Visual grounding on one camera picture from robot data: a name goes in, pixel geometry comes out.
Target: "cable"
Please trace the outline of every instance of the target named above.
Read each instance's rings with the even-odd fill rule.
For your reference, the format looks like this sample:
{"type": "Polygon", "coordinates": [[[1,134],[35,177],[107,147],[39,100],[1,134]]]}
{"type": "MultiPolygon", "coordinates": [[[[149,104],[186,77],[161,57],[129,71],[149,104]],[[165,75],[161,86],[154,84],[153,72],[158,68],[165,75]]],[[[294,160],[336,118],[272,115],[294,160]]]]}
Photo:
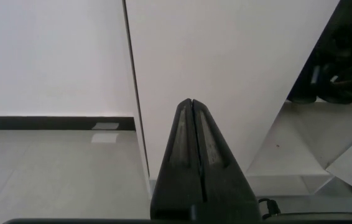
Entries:
{"type": "Polygon", "coordinates": [[[266,202],[267,203],[267,211],[269,213],[267,214],[264,214],[262,216],[262,219],[265,220],[273,215],[278,215],[278,214],[281,214],[281,210],[280,208],[278,207],[278,204],[275,200],[271,200],[271,199],[268,199],[268,198],[261,198],[259,199],[257,202],[261,203],[261,202],[266,202]]]}

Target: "white cabinet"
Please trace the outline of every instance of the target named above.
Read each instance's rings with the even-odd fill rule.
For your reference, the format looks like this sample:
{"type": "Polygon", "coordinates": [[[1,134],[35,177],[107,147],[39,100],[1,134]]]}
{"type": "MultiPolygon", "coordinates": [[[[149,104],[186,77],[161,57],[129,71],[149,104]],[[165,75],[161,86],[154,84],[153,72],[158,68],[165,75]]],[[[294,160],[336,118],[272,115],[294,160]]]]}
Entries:
{"type": "Polygon", "coordinates": [[[271,139],[261,145],[337,4],[126,1],[150,179],[158,176],[176,106],[194,98],[207,105],[243,172],[252,172],[251,182],[262,176],[272,182],[281,174],[312,192],[315,186],[296,177],[323,180],[327,172],[308,144],[294,146],[303,137],[293,122],[281,115],[276,123],[285,129],[271,131],[272,138],[288,134],[292,142],[281,140],[276,147],[271,139]],[[309,170],[279,167],[278,162],[293,162],[288,157],[264,170],[273,149],[287,156],[296,149],[293,155],[304,163],[293,165],[309,170]]]}
{"type": "Polygon", "coordinates": [[[245,174],[256,195],[314,194],[332,174],[350,184],[351,145],[352,104],[286,102],[245,174]]]}
{"type": "Polygon", "coordinates": [[[150,180],[176,106],[194,98],[257,196],[352,184],[352,104],[285,101],[338,0],[126,3],[150,180]]]}

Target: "black plastic part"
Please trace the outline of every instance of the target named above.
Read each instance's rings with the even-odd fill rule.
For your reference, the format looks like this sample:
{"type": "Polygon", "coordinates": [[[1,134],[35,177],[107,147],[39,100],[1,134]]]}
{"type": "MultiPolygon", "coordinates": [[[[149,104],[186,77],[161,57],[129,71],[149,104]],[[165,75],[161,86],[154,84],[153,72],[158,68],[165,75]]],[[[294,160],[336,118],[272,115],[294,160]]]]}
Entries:
{"type": "Polygon", "coordinates": [[[208,108],[177,106],[151,201],[152,220],[260,220],[256,198],[208,108]]]}
{"type": "Polygon", "coordinates": [[[315,90],[310,82],[313,76],[313,69],[315,66],[315,54],[312,53],[303,66],[294,86],[292,87],[287,99],[293,103],[307,104],[314,103],[317,99],[315,90]]]}
{"type": "Polygon", "coordinates": [[[176,114],[151,200],[152,220],[189,220],[190,207],[203,201],[192,101],[176,114]]]}
{"type": "Polygon", "coordinates": [[[339,90],[331,82],[331,79],[338,75],[339,72],[340,70],[335,64],[324,65],[320,69],[320,74],[318,74],[314,85],[316,86],[317,95],[321,99],[329,103],[348,105],[352,103],[352,96],[339,90]]]}
{"type": "Polygon", "coordinates": [[[204,203],[194,220],[260,220],[259,205],[208,108],[193,100],[204,203]]]}

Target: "white shelf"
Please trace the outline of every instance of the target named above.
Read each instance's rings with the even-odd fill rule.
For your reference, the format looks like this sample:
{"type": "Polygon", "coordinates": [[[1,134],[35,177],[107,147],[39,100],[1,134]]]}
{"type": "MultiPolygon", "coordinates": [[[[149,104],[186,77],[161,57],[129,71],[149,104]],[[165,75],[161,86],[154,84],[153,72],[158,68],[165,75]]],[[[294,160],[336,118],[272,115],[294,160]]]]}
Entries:
{"type": "Polygon", "coordinates": [[[246,177],[257,197],[279,195],[309,195],[300,176],[246,177]]]}
{"type": "Polygon", "coordinates": [[[257,153],[247,176],[329,175],[295,127],[296,114],[284,105],[257,153]]]}

